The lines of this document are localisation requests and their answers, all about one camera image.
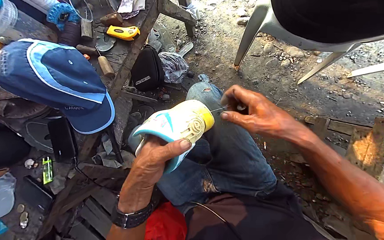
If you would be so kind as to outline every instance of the blue cap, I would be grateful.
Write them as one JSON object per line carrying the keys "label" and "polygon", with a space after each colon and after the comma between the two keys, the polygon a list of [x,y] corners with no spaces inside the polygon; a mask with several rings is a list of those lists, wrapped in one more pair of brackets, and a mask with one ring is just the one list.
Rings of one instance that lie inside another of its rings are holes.
{"label": "blue cap", "polygon": [[21,39],[0,51],[0,87],[60,109],[82,134],[114,121],[115,108],[94,67],[75,47]]}

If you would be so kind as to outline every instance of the dirt ground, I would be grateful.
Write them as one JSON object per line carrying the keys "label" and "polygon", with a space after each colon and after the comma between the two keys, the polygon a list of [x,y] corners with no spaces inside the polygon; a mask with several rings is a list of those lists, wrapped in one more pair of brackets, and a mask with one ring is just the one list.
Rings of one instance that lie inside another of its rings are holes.
{"label": "dirt ground", "polygon": [[[192,40],[195,47],[184,57],[189,63],[189,70],[195,72],[195,78],[204,73],[210,77],[212,84],[222,90],[239,84],[259,92],[301,121],[306,116],[326,116],[373,123],[375,117],[384,116],[384,105],[380,104],[384,102],[384,73],[346,78],[351,70],[384,62],[384,40],[362,45],[316,76],[296,85],[317,64],[318,59],[323,59],[329,53],[302,50],[303,57],[293,58],[287,56],[291,47],[289,44],[262,34],[254,40],[240,70],[236,72],[232,63],[245,30],[245,26],[236,24],[236,19],[244,10],[251,15],[255,0],[195,3],[201,19],[196,27],[196,38]],[[167,27],[174,44],[180,43],[178,49],[190,41],[183,23],[163,15],[158,20]],[[293,63],[281,60],[290,57]],[[171,99],[167,105],[179,100]],[[329,140],[346,148],[349,138],[332,133]],[[297,153],[293,146],[283,140],[259,136],[255,137],[255,141],[279,181],[286,182],[301,197],[305,212],[312,219],[326,228],[333,225],[330,224],[333,217],[345,225],[353,223],[305,164],[290,161],[290,154]],[[365,230],[357,222],[354,225]],[[354,239],[361,233],[346,231],[341,234],[343,237],[336,237]]]}

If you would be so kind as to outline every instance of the black shirt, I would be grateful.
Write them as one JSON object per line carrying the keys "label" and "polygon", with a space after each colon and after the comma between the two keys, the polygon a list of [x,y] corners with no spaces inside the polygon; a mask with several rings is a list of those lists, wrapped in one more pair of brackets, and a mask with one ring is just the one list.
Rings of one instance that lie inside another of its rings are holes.
{"label": "black shirt", "polygon": [[186,213],[187,240],[326,240],[303,218],[294,193],[278,184],[264,198],[222,194]]}

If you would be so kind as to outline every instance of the red plastic bag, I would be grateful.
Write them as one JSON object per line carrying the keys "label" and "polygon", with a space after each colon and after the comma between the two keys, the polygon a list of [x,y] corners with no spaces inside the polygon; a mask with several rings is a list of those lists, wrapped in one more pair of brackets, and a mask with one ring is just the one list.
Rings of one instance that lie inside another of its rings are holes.
{"label": "red plastic bag", "polygon": [[170,202],[163,203],[146,222],[145,240],[185,240],[184,215]]}

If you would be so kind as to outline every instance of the wristwatch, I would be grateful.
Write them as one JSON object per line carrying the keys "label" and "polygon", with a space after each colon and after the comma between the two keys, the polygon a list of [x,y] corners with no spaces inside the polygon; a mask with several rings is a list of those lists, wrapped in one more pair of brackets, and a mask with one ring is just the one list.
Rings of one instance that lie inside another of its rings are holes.
{"label": "wristwatch", "polygon": [[163,195],[161,191],[159,191],[159,189],[155,186],[151,201],[145,208],[133,213],[126,214],[118,208],[118,202],[120,200],[120,195],[118,195],[114,209],[112,210],[112,214],[110,216],[112,223],[123,229],[135,228],[139,226],[140,224],[144,223],[152,214],[152,211],[155,209],[155,207],[157,207],[162,196]]}
{"label": "wristwatch", "polygon": [[118,201],[115,204],[112,214],[110,216],[112,222],[123,229],[135,228],[144,223],[152,214],[154,204],[151,201],[145,208],[133,213],[123,213],[118,209]]}

